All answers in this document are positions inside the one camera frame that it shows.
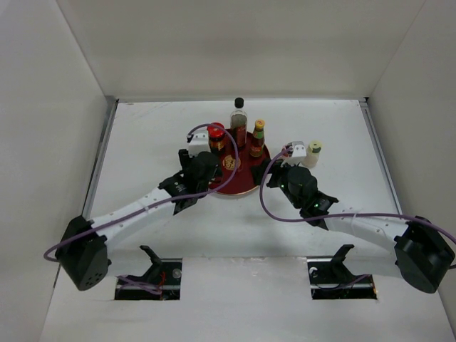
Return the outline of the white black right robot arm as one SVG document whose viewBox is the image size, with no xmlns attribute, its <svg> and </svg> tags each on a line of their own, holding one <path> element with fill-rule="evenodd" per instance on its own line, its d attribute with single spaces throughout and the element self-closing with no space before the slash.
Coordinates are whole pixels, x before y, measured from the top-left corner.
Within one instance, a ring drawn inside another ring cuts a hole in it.
<svg viewBox="0 0 456 342">
<path fill-rule="evenodd" d="M 309 169 L 283 160 L 267 159 L 251 173 L 256 185 L 282 191 L 299 211 L 298 222 L 351 235 L 390 252 L 391 260 L 375 263 L 379 273 L 433 294 L 446 273 L 455 269 L 455 252 L 449 245 L 455 238 L 424 217 L 356 211 L 320 191 Z"/>
</svg>

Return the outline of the red lid chili sauce jar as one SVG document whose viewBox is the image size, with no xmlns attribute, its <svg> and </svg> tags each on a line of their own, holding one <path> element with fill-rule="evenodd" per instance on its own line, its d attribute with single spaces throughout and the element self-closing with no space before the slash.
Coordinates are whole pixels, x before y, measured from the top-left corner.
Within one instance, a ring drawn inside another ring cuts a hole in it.
<svg viewBox="0 0 456 342">
<path fill-rule="evenodd" d="M 221 123 L 213 122 L 207 127 L 209 134 L 209 148 L 215 155 L 221 155 L 225 151 L 225 138 L 224 126 Z"/>
</svg>

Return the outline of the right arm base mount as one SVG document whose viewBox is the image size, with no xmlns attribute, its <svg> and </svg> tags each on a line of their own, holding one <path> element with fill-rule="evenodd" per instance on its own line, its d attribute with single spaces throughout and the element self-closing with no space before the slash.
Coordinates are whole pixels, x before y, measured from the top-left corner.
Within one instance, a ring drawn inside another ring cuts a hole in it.
<svg viewBox="0 0 456 342">
<path fill-rule="evenodd" d="M 307 259 L 311 298 L 313 300 L 377 299 L 373 277 L 355 275 L 344 261 L 353 244 L 344 244 L 333 256 Z"/>
</svg>

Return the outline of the pale squeeze bottle yellow cap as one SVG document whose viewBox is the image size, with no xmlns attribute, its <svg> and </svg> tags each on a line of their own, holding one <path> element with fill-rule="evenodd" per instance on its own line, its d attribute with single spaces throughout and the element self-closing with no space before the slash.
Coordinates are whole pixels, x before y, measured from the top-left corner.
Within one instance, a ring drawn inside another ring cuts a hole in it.
<svg viewBox="0 0 456 342">
<path fill-rule="evenodd" d="M 318 140 L 312 140 L 306 148 L 306 156 L 302 162 L 303 166 L 307 168 L 315 167 L 320 157 L 321 150 L 321 142 Z"/>
</svg>

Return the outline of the tall dark bottle red label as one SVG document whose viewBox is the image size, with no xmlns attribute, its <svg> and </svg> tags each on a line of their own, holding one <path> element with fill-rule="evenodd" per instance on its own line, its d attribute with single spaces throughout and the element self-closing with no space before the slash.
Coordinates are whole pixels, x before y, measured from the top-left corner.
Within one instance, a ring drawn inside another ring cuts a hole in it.
<svg viewBox="0 0 456 342">
<path fill-rule="evenodd" d="M 234 100 L 234 111 L 230 115 L 230 130 L 237 147 L 242 149 L 247 143 L 247 113 L 244 111 L 244 99 Z"/>
</svg>

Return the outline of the yellow cap red sauce bottle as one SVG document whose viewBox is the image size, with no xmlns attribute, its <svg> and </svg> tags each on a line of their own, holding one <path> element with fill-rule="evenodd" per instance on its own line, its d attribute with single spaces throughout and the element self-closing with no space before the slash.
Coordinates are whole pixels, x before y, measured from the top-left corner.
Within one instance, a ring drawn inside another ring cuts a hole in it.
<svg viewBox="0 0 456 342">
<path fill-rule="evenodd" d="M 252 140 L 250 142 L 249 154 L 252 157 L 261 157 L 264 150 L 264 126 L 265 122 L 262 119 L 255 121 L 254 130 L 252 132 Z"/>
</svg>

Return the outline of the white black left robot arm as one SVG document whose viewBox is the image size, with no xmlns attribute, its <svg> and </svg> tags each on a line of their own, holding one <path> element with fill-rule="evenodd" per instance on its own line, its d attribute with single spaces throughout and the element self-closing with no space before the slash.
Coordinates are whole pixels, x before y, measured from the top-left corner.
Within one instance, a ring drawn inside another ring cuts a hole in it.
<svg viewBox="0 0 456 342">
<path fill-rule="evenodd" d="M 92 219 L 73 218 L 56 248 L 56 259 L 79 291 L 97 285 L 108 273 L 109 251 L 130 235 L 161 219 L 197 204 L 209 184 L 222 176 L 218 156 L 201 152 L 195 157 L 179 151 L 182 169 L 163 180 L 140 199 Z"/>
</svg>

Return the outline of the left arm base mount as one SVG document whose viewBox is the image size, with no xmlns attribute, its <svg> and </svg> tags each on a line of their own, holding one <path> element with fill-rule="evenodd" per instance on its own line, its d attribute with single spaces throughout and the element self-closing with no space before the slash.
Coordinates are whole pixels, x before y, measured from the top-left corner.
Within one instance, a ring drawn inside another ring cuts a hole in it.
<svg viewBox="0 0 456 342">
<path fill-rule="evenodd" d="M 141 276 L 118 277 L 114 299 L 117 301 L 180 300 L 182 259 L 162 259 L 149 246 L 141 245 L 150 267 Z"/>
</svg>

